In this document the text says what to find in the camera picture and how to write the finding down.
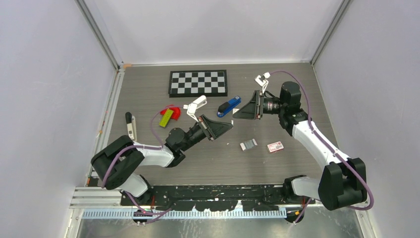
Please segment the blue stapler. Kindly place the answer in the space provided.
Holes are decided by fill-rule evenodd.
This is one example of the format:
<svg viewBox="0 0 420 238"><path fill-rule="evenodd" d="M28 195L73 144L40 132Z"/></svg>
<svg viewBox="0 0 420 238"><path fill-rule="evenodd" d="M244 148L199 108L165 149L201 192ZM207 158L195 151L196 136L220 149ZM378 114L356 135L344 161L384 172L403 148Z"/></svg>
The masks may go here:
<svg viewBox="0 0 420 238"><path fill-rule="evenodd" d="M218 109L216 115L219 118L222 118L226 116L230 111L232 111L237 105L239 105L242 102L241 97L235 96L229 101L224 102L221 104Z"/></svg>

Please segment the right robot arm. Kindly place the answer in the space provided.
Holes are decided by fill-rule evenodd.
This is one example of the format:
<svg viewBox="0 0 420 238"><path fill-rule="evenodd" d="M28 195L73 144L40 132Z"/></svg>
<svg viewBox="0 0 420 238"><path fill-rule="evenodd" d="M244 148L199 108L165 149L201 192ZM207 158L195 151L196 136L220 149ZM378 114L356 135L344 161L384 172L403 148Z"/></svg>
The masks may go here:
<svg viewBox="0 0 420 238"><path fill-rule="evenodd" d="M296 203L304 197L320 201L330 211L343 207L357 208L368 199L366 166L360 158L350 158L336 148L316 127L301 108L299 84L282 84L278 97L256 90L251 100L233 114L235 119L261 119L263 115L278 115L287 133L299 141L322 168L320 179L305 175L286 178L283 198Z"/></svg>

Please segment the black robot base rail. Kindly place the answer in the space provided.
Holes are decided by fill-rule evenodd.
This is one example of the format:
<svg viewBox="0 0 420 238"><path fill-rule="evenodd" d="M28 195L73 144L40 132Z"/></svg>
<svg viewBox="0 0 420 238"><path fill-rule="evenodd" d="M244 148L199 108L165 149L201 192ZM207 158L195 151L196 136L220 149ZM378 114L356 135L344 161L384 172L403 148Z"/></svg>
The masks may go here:
<svg viewBox="0 0 420 238"><path fill-rule="evenodd" d="M122 206L134 204L146 208L151 205L156 212L210 210L232 211L242 205L243 211L273 211L280 205L302 207L307 198L291 196L281 185L155 185L145 194L133 200L121 191Z"/></svg>

